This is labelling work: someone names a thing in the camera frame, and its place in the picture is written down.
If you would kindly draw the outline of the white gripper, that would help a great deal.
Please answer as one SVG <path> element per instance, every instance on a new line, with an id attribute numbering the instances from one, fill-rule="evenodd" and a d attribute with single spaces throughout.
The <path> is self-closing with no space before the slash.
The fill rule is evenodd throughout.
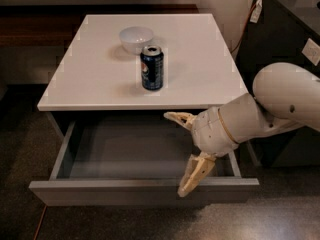
<path id="1" fill-rule="evenodd" d="M 165 112 L 163 116 L 191 131 L 193 142 L 201 152 L 191 155 L 179 183 L 178 195 L 191 193 L 215 166 L 216 157 L 222 157 L 238 148 L 225 131 L 219 109 L 211 107 L 197 116 L 187 112 Z"/>

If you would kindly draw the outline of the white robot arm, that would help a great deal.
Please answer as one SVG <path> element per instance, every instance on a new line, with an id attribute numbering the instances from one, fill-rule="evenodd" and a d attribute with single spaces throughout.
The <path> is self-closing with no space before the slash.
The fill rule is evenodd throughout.
<path id="1" fill-rule="evenodd" d="M 304 126 L 320 130 L 320 78 L 291 63 L 261 69 L 252 92 L 211 107 L 197 115 L 166 112 L 164 117 L 190 131 L 200 149 L 192 155 L 180 181 L 178 195 L 191 193 L 222 157 L 253 138 L 264 138 Z"/>

